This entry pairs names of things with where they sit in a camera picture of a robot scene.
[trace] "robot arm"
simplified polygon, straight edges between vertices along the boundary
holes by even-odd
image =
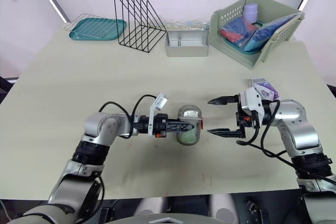
[[[180,120],[168,119],[167,114],[152,115],[151,123],[149,120],[147,116],[136,115],[131,125],[125,114],[98,112],[88,117],[85,132],[54,186],[48,203],[29,210],[10,224],[83,223],[95,213],[100,191],[104,194],[100,175],[117,136],[129,136],[131,127],[132,135],[151,131],[151,135],[156,137],[165,137],[167,132],[189,131],[194,127]]]
[[[278,102],[261,100],[254,88],[235,96],[212,99],[208,103],[238,104],[236,118],[239,129],[209,130],[212,134],[245,138],[245,127],[252,127],[258,132],[261,124],[276,126],[296,170],[298,185],[306,193],[304,198],[311,221],[321,223],[323,220],[336,220],[336,175],[331,171],[331,159],[324,155],[315,129],[307,121],[302,104],[282,100],[277,105]]]

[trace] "table surface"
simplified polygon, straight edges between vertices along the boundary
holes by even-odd
[[[235,104],[206,102],[235,95],[248,87],[250,78],[259,77],[270,81],[282,99],[295,99],[306,107],[325,154],[336,160],[336,99],[302,42],[282,43],[265,63],[249,70],[211,46],[208,57],[168,58],[164,39],[147,54],[117,41],[73,41],[60,28],[0,105],[0,198],[48,198],[89,115],[106,101],[119,102],[131,111],[141,95],[159,92],[169,99],[162,112],[170,118],[176,118],[185,104],[202,110],[201,140],[182,146],[175,134],[118,137],[102,174],[106,199],[298,188],[291,167],[237,145],[235,138],[206,132],[237,128]],[[139,112],[148,114],[151,103],[150,98],[144,99]],[[110,106],[106,112],[119,110]],[[247,129],[247,137],[252,134]],[[283,150],[274,127],[266,147]]]

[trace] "black wire file holder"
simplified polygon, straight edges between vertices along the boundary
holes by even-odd
[[[118,37],[122,46],[150,52],[167,32],[149,1],[114,0],[114,10],[116,19],[127,20]]]

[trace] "plastic storage basket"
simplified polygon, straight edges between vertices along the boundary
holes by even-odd
[[[300,12],[299,10],[284,5],[274,0],[239,0],[230,6],[217,10],[213,13],[210,21],[209,43],[219,51],[225,53],[244,66],[252,69],[261,60],[265,61],[268,55],[284,40],[288,40],[300,22],[304,19],[304,13],[300,12],[283,26],[278,28],[272,37],[267,41],[264,47],[256,54],[245,54],[235,49],[231,44],[225,41],[219,33],[219,28],[229,23],[232,19],[239,17],[243,13],[243,7],[247,3],[258,4],[257,19],[263,23],[271,22],[277,18]]]

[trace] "stainless steel box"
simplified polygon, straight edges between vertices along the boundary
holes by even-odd
[[[208,56],[208,32],[203,30],[167,31],[165,46],[168,57]]]

